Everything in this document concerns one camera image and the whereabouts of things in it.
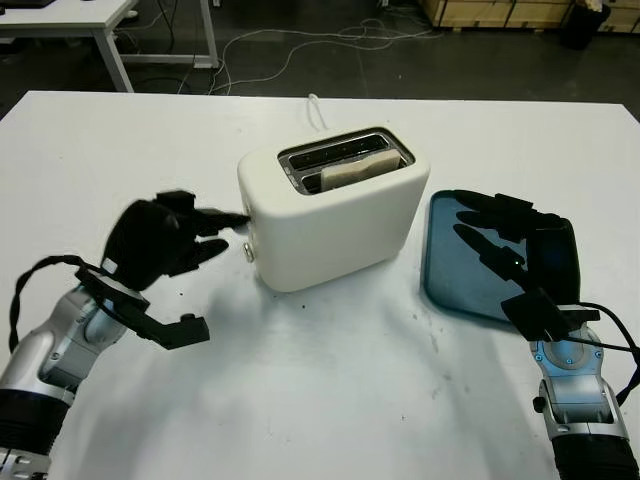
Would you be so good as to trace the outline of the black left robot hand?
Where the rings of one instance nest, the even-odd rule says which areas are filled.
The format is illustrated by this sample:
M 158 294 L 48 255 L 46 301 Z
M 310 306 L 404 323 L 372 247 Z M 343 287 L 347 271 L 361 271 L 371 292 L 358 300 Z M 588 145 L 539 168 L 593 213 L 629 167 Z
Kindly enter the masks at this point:
M 195 199 L 173 190 L 131 203 L 106 241 L 102 264 L 112 265 L 112 276 L 127 288 L 143 291 L 163 275 L 194 271 L 223 253 L 229 243 L 219 232 L 242 228 L 250 217 L 198 208 Z

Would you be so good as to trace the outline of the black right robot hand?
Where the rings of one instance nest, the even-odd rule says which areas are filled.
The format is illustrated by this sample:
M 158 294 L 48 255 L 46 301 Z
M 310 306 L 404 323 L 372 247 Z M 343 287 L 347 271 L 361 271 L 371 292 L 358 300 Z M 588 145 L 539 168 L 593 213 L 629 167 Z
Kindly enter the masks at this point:
M 453 197 L 465 208 L 453 230 L 485 267 L 524 291 L 544 290 L 559 305 L 579 301 L 579 257 L 568 219 L 501 193 L 458 189 Z

